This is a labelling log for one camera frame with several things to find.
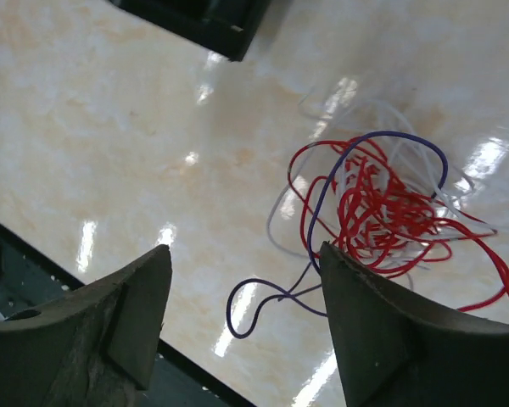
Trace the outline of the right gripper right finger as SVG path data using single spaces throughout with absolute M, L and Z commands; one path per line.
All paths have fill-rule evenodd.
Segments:
M 509 406 L 509 325 L 389 281 L 330 243 L 320 276 L 348 406 Z

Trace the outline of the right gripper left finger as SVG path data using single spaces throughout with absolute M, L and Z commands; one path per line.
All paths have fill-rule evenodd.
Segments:
M 171 289 L 168 246 L 0 321 L 0 406 L 133 406 Z

